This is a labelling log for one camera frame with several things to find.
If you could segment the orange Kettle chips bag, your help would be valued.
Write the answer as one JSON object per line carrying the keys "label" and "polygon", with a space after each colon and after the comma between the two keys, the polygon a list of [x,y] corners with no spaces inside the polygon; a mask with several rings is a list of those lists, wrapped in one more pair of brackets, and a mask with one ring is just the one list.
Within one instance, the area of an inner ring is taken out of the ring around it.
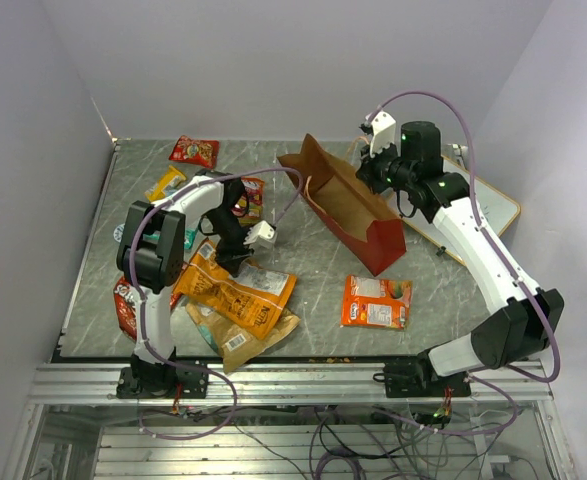
{"label": "orange Kettle chips bag", "polygon": [[251,259],[232,276],[217,264],[214,243],[204,240],[174,290],[263,340],[277,323],[296,282],[295,275],[262,268]]}

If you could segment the red brown paper bag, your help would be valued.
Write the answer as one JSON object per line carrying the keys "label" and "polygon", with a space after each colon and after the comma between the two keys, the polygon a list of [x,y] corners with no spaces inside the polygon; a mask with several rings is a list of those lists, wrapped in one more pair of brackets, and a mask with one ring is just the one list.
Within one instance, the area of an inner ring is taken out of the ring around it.
{"label": "red brown paper bag", "polygon": [[386,202],[356,178],[346,160],[324,150],[310,134],[301,150],[277,158],[300,172],[289,179],[325,226],[373,275],[379,275],[406,253],[404,225]]}

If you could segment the tan paper chips bag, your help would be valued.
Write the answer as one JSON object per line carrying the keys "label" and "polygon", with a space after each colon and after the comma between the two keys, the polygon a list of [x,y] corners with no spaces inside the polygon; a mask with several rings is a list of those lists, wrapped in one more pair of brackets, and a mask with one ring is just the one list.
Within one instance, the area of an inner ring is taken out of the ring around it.
{"label": "tan paper chips bag", "polygon": [[209,347],[222,358],[223,371],[230,374],[288,337],[300,318],[288,309],[273,329],[260,340],[210,307],[189,301],[185,310]]}

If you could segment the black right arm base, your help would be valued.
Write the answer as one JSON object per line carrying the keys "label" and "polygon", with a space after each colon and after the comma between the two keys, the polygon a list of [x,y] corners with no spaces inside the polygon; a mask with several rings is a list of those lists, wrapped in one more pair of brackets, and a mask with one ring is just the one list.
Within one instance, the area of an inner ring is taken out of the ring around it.
{"label": "black right arm base", "polygon": [[464,373],[440,376],[435,372],[426,352],[403,355],[384,364],[372,379],[384,386],[388,398],[465,398],[471,387]]}

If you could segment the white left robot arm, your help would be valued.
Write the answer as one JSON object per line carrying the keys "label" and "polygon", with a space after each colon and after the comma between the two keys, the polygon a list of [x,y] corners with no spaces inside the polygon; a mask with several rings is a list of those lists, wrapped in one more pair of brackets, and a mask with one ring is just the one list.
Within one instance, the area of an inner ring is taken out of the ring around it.
{"label": "white left robot arm", "polygon": [[175,392],[186,369],[176,365],[170,300],[184,263],[187,223],[209,221],[219,237],[216,259],[226,272],[237,275],[253,254],[249,229],[233,212],[245,193],[239,175],[202,170],[166,199],[130,206],[116,265],[137,291],[136,340],[130,366],[119,379],[118,397],[165,397]]}

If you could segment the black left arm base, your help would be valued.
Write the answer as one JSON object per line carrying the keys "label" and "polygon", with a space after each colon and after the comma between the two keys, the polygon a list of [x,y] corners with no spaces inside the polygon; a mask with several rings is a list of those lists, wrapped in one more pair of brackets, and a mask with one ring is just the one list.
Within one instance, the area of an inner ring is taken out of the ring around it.
{"label": "black left arm base", "polygon": [[167,364],[134,362],[121,370],[116,388],[118,399],[204,399],[208,375]]}

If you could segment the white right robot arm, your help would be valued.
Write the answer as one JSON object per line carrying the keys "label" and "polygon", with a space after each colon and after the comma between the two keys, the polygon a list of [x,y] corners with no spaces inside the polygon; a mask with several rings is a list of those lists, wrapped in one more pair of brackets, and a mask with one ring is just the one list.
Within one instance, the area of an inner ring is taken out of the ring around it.
{"label": "white right robot arm", "polygon": [[360,153],[357,178],[374,194],[392,190],[407,197],[446,240],[474,278],[489,316],[471,333],[430,349],[413,373],[423,394],[438,394],[449,376],[480,369],[514,368],[549,349],[554,381],[561,368],[555,330],[564,309],[556,289],[543,289],[506,250],[482,213],[474,183],[445,169],[441,135],[434,123],[398,125],[381,112],[361,125],[369,143]]}

